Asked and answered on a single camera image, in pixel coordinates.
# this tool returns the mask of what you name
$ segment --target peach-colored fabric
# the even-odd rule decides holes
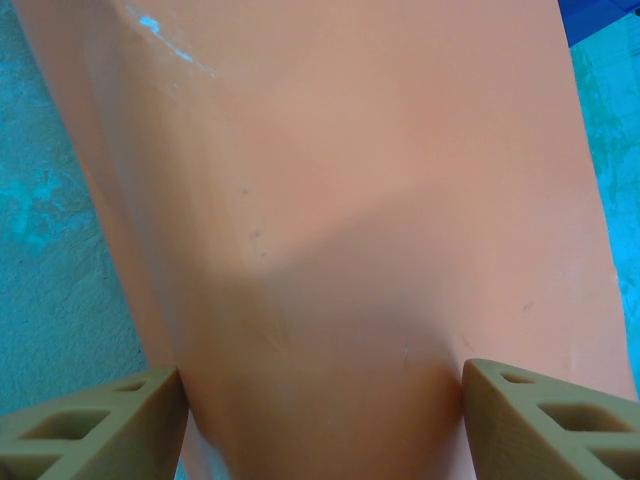
[[[234,478],[473,478],[469,357],[634,397],[556,0],[15,5]]]

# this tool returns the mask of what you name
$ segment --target speckled teal background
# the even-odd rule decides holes
[[[571,54],[638,380],[640,18]],[[143,368],[69,139],[0,0],[0,415]]]

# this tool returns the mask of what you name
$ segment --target turquoise floor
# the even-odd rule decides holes
[[[640,380],[640,18],[587,39],[572,57]],[[145,367],[9,0],[0,0],[0,332],[0,415]]]

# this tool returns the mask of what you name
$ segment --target beige plastic bracket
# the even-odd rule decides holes
[[[188,405],[174,368],[0,418],[0,480],[173,479]]]
[[[478,480],[640,479],[640,405],[489,360],[463,370]]]

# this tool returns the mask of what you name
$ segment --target blue object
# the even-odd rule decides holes
[[[558,0],[569,46],[640,8],[638,0]]]

